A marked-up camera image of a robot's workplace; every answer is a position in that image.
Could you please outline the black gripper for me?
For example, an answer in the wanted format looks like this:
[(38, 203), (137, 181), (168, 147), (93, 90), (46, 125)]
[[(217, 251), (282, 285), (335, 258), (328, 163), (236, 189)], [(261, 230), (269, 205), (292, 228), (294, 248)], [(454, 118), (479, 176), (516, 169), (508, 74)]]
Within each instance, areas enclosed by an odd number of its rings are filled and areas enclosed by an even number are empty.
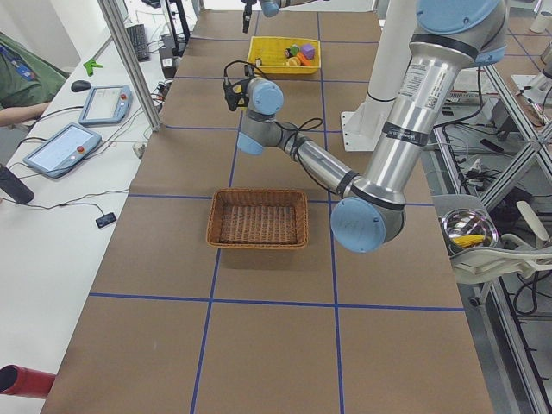
[(250, 78), (245, 78), (232, 84), (228, 77), (223, 78), (224, 99), (230, 111), (248, 107), (248, 85), (250, 81)]

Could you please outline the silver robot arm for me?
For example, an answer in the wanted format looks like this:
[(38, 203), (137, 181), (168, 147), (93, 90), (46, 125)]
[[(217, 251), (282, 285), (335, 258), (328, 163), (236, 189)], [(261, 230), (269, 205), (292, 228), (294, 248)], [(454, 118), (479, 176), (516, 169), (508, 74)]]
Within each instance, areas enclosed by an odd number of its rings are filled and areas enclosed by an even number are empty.
[(315, 1), (316, 0), (259, 0), (259, 3), (265, 17), (274, 17), (281, 9), (314, 3)]
[(494, 64), (505, 54), (506, 1), (419, 1), (410, 39), (411, 60), (367, 170), (359, 174), (276, 119), (281, 89), (253, 63), (235, 84), (223, 81), (230, 110), (246, 108), (238, 148), (261, 154), (278, 147), (327, 191), (340, 197), (330, 227), (346, 249), (366, 253), (395, 238), (405, 224), (404, 188), (463, 69)]

